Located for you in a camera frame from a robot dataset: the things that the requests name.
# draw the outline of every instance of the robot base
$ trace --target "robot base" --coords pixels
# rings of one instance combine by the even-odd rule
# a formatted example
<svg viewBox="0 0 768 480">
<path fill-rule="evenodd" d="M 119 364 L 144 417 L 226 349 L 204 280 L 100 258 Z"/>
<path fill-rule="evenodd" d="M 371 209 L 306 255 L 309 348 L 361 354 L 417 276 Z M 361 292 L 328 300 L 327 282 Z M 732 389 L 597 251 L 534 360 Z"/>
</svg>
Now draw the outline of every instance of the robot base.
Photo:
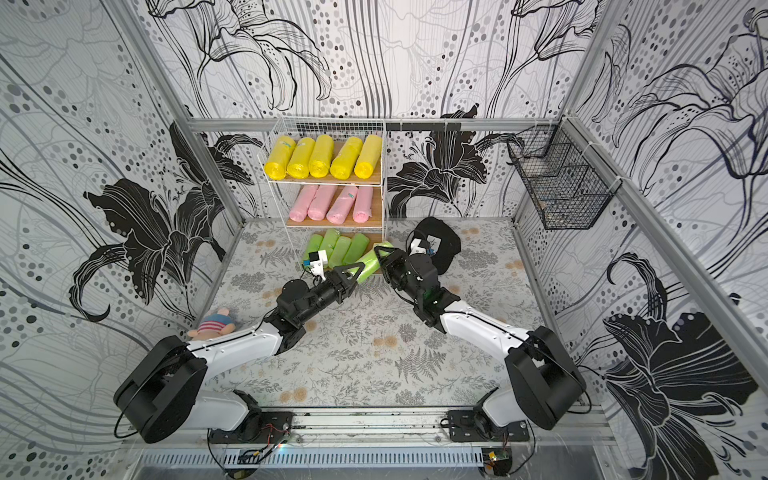
<svg viewBox="0 0 768 480">
<path fill-rule="evenodd" d="M 512 422 L 505 427 L 488 429 L 490 421 L 474 409 L 449 410 L 448 424 L 451 440 L 456 443 L 465 442 L 503 442 L 507 433 L 508 442 L 527 442 L 531 436 L 525 422 Z"/>
<path fill-rule="evenodd" d="M 212 445 L 277 443 L 279 437 L 290 431 L 293 424 L 292 412 L 262 412 L 252 396 L 240 390 L 234 393 L 246 403 L 248 415 L 234 430 L 212 430 L 208 439 Z"/>
</svg>

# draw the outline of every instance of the black lily drawing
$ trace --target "black lily drawing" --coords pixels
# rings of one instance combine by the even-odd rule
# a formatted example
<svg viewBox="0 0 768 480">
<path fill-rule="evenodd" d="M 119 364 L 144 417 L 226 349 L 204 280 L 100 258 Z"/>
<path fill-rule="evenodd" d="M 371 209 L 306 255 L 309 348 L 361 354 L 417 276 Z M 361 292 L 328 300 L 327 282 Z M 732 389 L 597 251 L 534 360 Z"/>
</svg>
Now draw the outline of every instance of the black lily drawing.
<svg viewBox="0 0 768 480">
<path fill-rule="evenodd" d="M 682 313 L 672 327 L 667 324 L 667 293 L 647 260 L 621 255 L 609 265 L 608 281 L 613 283 L 619 263 L 637 269 L 648 297 L 639 315 L 616 313 L 603 320 L 627 353 L 605 372 L 606 386 L 632 421 L 647 457 L 642 468 L 633 469 L 633 478 L 709 478 L 718 474 L 712 452 L 733 470 L 731 452 L 746 456 L 742 440 L 723 429 L 735 422 L 706 417 L 742 415 L 740 406 L 757 384 L 703 313 Z M 708 445 L 698 429 L 716 435 L 722 445 Z"/>
<path fill-rule="evenodd" d="M 624 133 L 646 114 L 655 121 L 634 153 L 630 175 L 647 194 L 656 184 L 654 174 L 675 141 L 689 132 L 705 135 L 720 152 L 731 177 L 741 180 L 743 209 L 737 233 L 749 222 L 756 179 L 768 174 L 768 38 L 760 34 L 760 20 L 768 10 L 748 10 L 743 27 L 732 35 L 708 70 L 677 65 L 651 80 L 627 104 L 614 127 L 619 146 Z"/>
<path fill-rule="evenodd" d="M 108 306 L 105 312 L 92 314 L 82 306 L 85 286 L 103 266 L 125 266 L 136 295 L 149 304 L 160 272 L 181 286 L 189 283 L 195 256 L 204 243 L 223 259 L 225 252 L 210 232 L 223 206 L 210 185 L 190 190 L 172 217 L 161 197 L 127 178 L 107 185 L 102 195 L 84 196 L 104 211 L 111 230 L 125 238 L 123 243 L 97 248 L 72 275 L 69 300 L 92 322 L 105 319 L 110 311 Z"/>
<path fill-rule="evenodd" d="M 169 45 L 178 46 L 174 33 L 165 25 L 169 15 L 186 18 L 197 40 L 203 60 L 193 68 L 187 54 L 179 47 L 176 55 L 182 60 L 190 78 L 198 107 L 207 112 L 201 85 L 206 66 L 235 54 L 246 54 L 249 61 L 266 69 L 264 77 L 270 84 L 267 104 L 270 109 L 288 110 L 293 106 L 298 84 L 291 58 L 298 59 L 317 80 L 318 100 L 330 96 L 331 80 L 327 62 L 305 31 L 295 22 L 269 18 L 263 0 L 146 0 L 147 9 L 157 19 Z"/>
<path fill-rule="evenodd" d="M 457 110 L 441 118 L 473 118 L 478 104 L 468 112 Z M 408 200 L 429 197 L 453 206 L 462 217 L 475 202 L 477 184 L 488 181 L 482 154 L 492 145 L 506 143 L 523 148 L 516 134 L 489 134 L 473 144 L 474 131 L 432 131 L 420 148 L 411 146 L 410 162 L 405 162 L 394 177 L 387 179 L 387 191 L 396 192 L 389 205 L 392 217 L 405 217 Z M 456 205 L 462 179 L 468 180 L 469 199 L 464 212 Z"/>
<path fill-rule="evenodd" d="M 486 117 L 495 117 L 502 95 L 526 67 L 560 55 L 585 51 L 606 0 L 514 0 L 508 21 L 502 78 L 488 102 Z M 529 55 L 521 48 L 531 36 L 529 22 L 540 25 Z"/>
<path fill-rule="evenodd" d="M 170 132 L 170 141 L 174 145 L 176 158 L 181 164 L 184 173 L 197 185 L 202 186 L 208 182 L 207 175 L 203 172 L 200 162 L 197 161 L 194 153 L 184 140 L 184 137 L 181 136 L 181 132 L 179 132 L 179 127 L 176 125 L 176 122 L 172 123 L 168 130 Z M 201 135 L 205 144 L 208 145 L 208 135 L 205 133 Z M 250 175 L 243 170 L 240 165 L 235 164 L 235 162 L 228 157 L 232 148 L 239 144 L 252 144 L 259 148 L 263 148 L 263 144 L 260 140 L 245 134 L 235 134 L 221 135 L 212 147 L 208 147 L 208 151 L 210 152 L 211 157 L 214 158 L 214 163 L 225 180 L 234 180 L 240 184 L 254 185 Z"/>
<path fill-rule="evenodd" d="M 614 102 L 624 89 L 624 76 L 629 68 L 632 51 L 632 32 L 626 25 L 619 24 L 611 36 L 611 50 L 603 54 L 603 66 L 594 81 L 590 94 L 577 109 L 579 112 L 593 98 L 602 97 L 600 110 L 592 116 L 596 124 L 602 122 L 613 109 Z"/>
</svg>

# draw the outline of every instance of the pink trash bag roll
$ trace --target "pink trash bag roll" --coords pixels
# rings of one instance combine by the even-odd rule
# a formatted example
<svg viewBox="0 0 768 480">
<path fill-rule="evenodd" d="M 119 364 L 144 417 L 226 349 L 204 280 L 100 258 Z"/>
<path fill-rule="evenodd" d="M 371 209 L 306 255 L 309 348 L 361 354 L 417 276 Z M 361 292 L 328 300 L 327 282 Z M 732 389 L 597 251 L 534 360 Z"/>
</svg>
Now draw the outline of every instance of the pink trash bag roll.
<svg viewBox="0 0 768 480">
<path fill-rule="evenodd" d="M 357 223 L 365 223 L 371 217 L 371 202 L 373 200 L 373 187 L 360 187 L 357 190 L 355 210 L 352 219 Z"/>
<path fill-rule="evenodd" d="M 355 197 L 357 197 L 357 187 L 354 185 L 347 185 L 344 190 L 341 190 L 339 198 L 333 202 L 333 207 L 328 210 L 326 218 L 330 223 L 340 225 L 346 220 L 346 216 L 352 209 L 352 205 L 355 204 Z"/>
<path fill-rule="evenodd" d="M 288 217 L 294 222 L 303 222 L 306 218 L 306 211 L 310 208 L 312 200 L 315 198 L 315 192 L 317 192 L 317 185 L 308 184 L 304 185 L 299 192 L 299 196 L 296 197 L 296 201 L 293 202 Z"/>
<path fill-rule="evenodd" d="M 317 192 L 315 192 L 315 199 L 312 200 L 310 208 L 306 211 L 307 216 L 312 220 L 322 220 L 325 218 L 328 206 L 330 206 L 335 192 L 336 185 L 320 185 Z"/>
</svg>

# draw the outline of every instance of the wooden shelf board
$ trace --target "wooden shelf board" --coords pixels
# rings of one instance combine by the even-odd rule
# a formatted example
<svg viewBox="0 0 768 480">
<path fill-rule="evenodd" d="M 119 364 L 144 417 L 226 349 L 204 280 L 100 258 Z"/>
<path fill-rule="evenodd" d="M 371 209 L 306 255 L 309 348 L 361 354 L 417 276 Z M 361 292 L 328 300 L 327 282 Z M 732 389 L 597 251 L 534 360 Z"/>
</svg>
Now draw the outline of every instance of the wooden shelf board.
<svg viewBox="0 0 768 480">
<path fill-rule="evenodd" d="M 342 190 L 344 190 L 341 187 L 336 188 L 336 193 L 333 195 L 333 200 L 331 200 L 331 207 L 333 207 L 333 203 L 336 202 L 336 198 L 341 194 Z M 371 203 L 371 217 L 368 219 L 365 223 L 357 223 L 352 219 L 352 215 L 354 213 L 354 206 L 349 210 L 349 213 L 346 216 L 346 219 L 341 224 L 336 223 L 330 223 L 328 219 L 323 218 L 322 220 L 312 220 L 311 218 L 307 217 L 302 222 L 296 222 L 295 220 L 291 220 L 290 218 L 286 220 L 286 225 L 288 227 L 304 227 L 304 228 L 375 228 L 375 229 L 381 229 L 382 228 L 382 201 L 381 201 L 381 195 L 382 195 L 382 189 L 381 187 L 374 187 L 373 188 L 373 202 Z"/>
<path fill-rule="evenodd" d="M 339 151 L 341 150 L 341 147 L 344 145 L 344 142 L 337 141 L 333 144 L 333 158 L 336 158 L 336 155 L 339 154 Z M 270 182 L 274 184 L 315 184 L 315 185 L 381 185 L 382 184 L 382 161 L 379 159 L 379 161 L 376 163 L 376 168 L 373 169 L 373 174 L 370 178 L 362 179 L 355 175 L 355 172 L 352 172 L 352 175 L 349 176 L 346 180 L 339 180 L 338 178 L 334 178 L 333 175 L 327 174 L 323 178 L 315 178 L 312 175 L 309 175 L 307 178 L 293 178 L 290 175 L 286 175 L 285 178 L 282 180 L 272 180 L 271 178 L 267 177 Z"/>
</svg>

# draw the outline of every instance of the vent grille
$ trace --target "vent grille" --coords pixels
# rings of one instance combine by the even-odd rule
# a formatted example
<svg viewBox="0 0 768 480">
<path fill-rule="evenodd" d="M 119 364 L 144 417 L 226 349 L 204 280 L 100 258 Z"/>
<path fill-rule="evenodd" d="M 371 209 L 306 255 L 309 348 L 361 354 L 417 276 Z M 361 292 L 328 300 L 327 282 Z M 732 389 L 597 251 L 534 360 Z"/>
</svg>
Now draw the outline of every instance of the vent grille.
<svg viewBox="0 0 768 480">
<path fill-rule="evenodd" d="M 319 449 L 283 447 L 256 466 L 255 457 L 240 458 L 245 449 L 226 449 L 224 468 L 375 468 L 375 467 L 477 467 L 482 466 L 479 447 L 400 449 Z M 207 450 L 151 450 L 141 456 L 145 467 L 209 468 L 217 466 Z"/>
</svg>

